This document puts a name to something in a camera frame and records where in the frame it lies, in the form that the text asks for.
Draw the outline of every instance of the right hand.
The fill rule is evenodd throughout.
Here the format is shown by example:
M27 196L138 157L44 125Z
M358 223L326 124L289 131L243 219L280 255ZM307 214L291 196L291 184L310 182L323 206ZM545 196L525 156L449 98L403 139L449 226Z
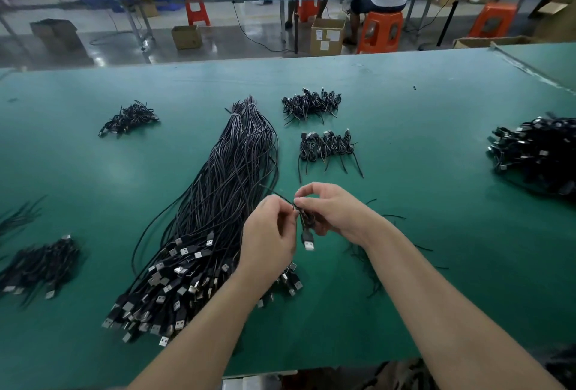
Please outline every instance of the right hand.
M311 194L319 198L306 197ZM368 244L369 233L383 222L377 212L335 184L313 182L300 187L294 195L294 204L314 213L318 235L324 236L332 229L362 247Z

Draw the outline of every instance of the green workbench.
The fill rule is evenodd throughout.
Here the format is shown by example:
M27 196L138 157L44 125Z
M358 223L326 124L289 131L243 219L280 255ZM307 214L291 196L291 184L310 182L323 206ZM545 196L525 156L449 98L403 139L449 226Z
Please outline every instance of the green workbench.
M555 58L547 49L522 52L545 65L539 55ZM574 58L565 63L574 67ZM341 92L337 118L284 126L281 98L302 87ZM0 298L2 388L127 384L160 351L155 336L124 344L121 332L100 325L133 279L130 255L141 231L191 183L228 120L224 107L249 94L280 139L280 193L291 197L299 187L301 132L349 128L365 179L349 159L348 174L338 161L326 174L324 164L310 165L305 183L340 184L362 201L377 198L371 206L379 212L406 217L399 228L433 248L428 259L449 267L450 282L523 346L576 341L574 208L503 183L486 156L496 126L515 127L548 110L575 116L576 97L498 52L11 73L0 81L0 212L47 198L42 216L4 241L0 255L72 234L87 257L51 301L39 294L22 309L17 296ZM162 123L98 138L133 99L148 102ZM155 228L145 257L168 220ZM303 290L254 310L227 374L417 354L389 297L367 298L371 281L343 239L319 238L314 252L299 246L294 260Z

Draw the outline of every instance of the left hand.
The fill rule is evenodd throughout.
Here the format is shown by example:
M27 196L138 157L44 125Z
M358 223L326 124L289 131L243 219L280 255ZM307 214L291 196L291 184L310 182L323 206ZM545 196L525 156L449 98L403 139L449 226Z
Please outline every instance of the left hand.
M242 233L238 270L249 274L262 294L292 262L296 251L294 210L276 195L265 197L250 214Z

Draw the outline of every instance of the forearm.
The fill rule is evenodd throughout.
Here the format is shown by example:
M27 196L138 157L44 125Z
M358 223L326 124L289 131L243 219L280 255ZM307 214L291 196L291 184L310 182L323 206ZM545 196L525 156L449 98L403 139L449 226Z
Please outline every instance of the forearm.
M379 220L366 242L380 281L440 388L562 388L390 222Z
M248 274L236 271L129 390L213 390L261 296Z

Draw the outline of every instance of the factory floor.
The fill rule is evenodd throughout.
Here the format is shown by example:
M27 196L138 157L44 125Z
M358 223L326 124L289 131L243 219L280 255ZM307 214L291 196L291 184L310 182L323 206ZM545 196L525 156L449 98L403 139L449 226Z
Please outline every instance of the factory floor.
M525 1L508 32L509 36L530 31L533 25L528 20L528 14L538 1ZM47 3L46 0L25 2L34 4L34 7ZM287 31L287 43L281 41L282 27L278 2L270 5L258 5L256 2L235 5L231 2L206 2L212 26L200 26L203 41L201 48L185 51L176 49L171 35L172 27L187 24L185 10L160 12L159 16L150 18L155 42L151 43L148 52L140 50L137 40L131 33L125 13L114 13L110 9L87 8L18 9L16 3L22 2L12 2L12 9L5 12L3 16L11 28L17 32L21 45L0 25L0 67L16 66L25 67L26 70L51 70L82 66L104 67L214 59L294 57L294 30ZM424 7L424 0L416 2L410 30L416 30ZM460 4L443 43L451 45L455 39L465 37L482 8L482 5ZM407 11L408 7L404 10L405 18ZM401 33L399 52L416 50L422 43L436 43L449 11L450 5L440 10L440 7L433 4L424 22L424 25L428 26L421 30L419 37L416 37L415 31ZM344 18L345 14L339 1L329 1L327 12L324 14L324 17L328 16L333 19ZM46 18L70 20L78 30L88 58L84 52L71 52L56 56L49 54L42 41L33 36L30 29L31 22ZM261 44L250 41L239 27L239 22L246 35ZM312 22L300 23L299 56L307 56L311 26ZM342 54L354 52L354 48L344 46Z

